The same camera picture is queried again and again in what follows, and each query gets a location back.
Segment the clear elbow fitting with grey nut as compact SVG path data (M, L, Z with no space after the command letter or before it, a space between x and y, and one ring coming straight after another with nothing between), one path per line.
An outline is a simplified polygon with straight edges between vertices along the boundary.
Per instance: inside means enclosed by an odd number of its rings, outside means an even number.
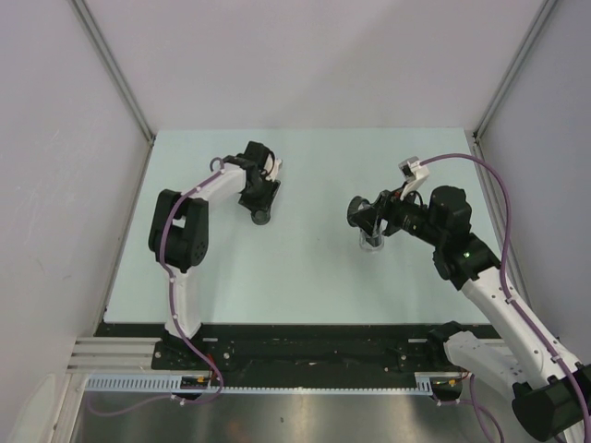
M370 202L361 196L350 201L346 212L347 223L359 231L359 245L367 252L378 252L383 248L384 234L378 212Z

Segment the dark grey threaded ring nut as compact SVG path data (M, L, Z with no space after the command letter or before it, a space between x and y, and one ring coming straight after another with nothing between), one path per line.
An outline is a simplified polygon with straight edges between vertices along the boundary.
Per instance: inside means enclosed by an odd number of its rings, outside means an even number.
M267 224L271 220L270 210L254 210L251 212L251 220L259 226Z

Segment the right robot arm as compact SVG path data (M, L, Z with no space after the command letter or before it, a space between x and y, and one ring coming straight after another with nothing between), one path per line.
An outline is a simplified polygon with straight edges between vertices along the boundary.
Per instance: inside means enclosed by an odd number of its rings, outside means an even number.
M433 246L440 277L470 300L500 335L510 354L486 345L455 322L436 329L426 347L437 370L460 366L511 403L534 439L590 439L590 367L569 352L525 305L501 271L501 261L471 231L465 192L440 186L423 204L413 194L385 190L374 202L351 200L346 219L370 248L404 231Z

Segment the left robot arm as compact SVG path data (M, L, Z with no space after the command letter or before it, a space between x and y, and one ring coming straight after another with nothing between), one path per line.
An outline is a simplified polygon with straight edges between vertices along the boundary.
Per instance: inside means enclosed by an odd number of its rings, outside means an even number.
M192 339L202 325L194 274L209 249L211 211L237 197L255 224L267 224L281 184L282 163L264 144L250 141L242 153L213 158L210 176L188 191L164 189L157 197L148 246L167 274L165 329L179 338L171 355L186 369L198 366L204 357L203 345Z

